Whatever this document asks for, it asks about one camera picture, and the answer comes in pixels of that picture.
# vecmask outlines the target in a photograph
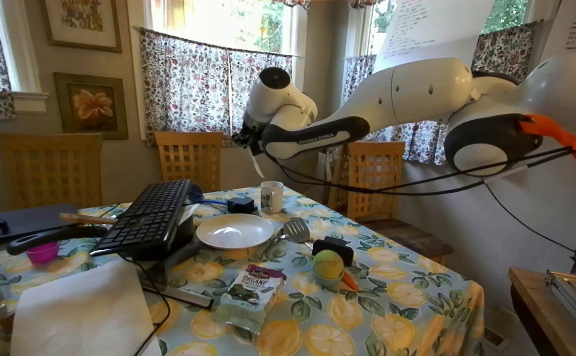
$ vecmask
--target framed picture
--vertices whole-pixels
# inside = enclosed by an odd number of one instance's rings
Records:
[[[121,52],[115,0],[40,0],[51,45]]]
[[[128,139],[123,80],[55,73],[64,133],[103,133]]]

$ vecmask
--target tablecloth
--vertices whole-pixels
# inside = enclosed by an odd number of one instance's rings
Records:
[[[209,199],[250,197],[259,202],[259,187],[205,194]],[[468,356],[483,354],[484,293],[459,273],[422,257],[317,202],[286,188],[284,210],[261,216],[275,230],[291,217],[304,218],[312,239],[332,236],[349,241],[354,266],[349,271],[359,291],[317,285],[311,277],[311,254],[305,245],[281,242],[266,255],[265,245],[247,250],[202,250],[170,271],[170,284],[220,297],[249,264],[276,268],[288,276],[259,336],[214,322],[212,313],[170,300],[171,316],[157,335],[163,354],[194,356]],[[90,208],[82,214],[116,216],[129,204]],[[226,207],[200,205],[194,223]],[[64,241],[60,259],[35,267],[25,255],[0,251],[0,285],[4,303],[13,309],[22,291],[83,270],[116,255],[91,258],[95,239]],[[166,307],[145,294],[153,322]],[[0,329],[0,355],[9,354],[10,336]]]

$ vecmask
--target tennis ball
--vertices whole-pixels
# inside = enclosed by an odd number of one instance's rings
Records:
[[[335,279],[343,273],[343,259],[333,250],[323,250],[315,256],[312,268],[323,278]]]

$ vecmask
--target black keyboard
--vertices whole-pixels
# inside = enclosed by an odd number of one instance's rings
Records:
[[[148,185],[116,225],[92,248],[91,256],[168,250],[178,227],[190,179]]]

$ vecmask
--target franka emika robot arm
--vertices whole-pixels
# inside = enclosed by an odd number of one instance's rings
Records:
[[[456,58],[426,59],[367,77],[347,103],[317,121],[314,101],[279,68],[267,68],[250,91],[243,128],[234,141],[254,155],[277,160],[303,151],[359,140],[410,122],[448,123],[444,150],[449,165],[464,171],[521,158],[543,137],[524,133],[525,115],[545,115],[576,132],[576,54],[541,63],[517,85],[503,75],[474,75]],[[511,164],[471,172],[492,176]]]

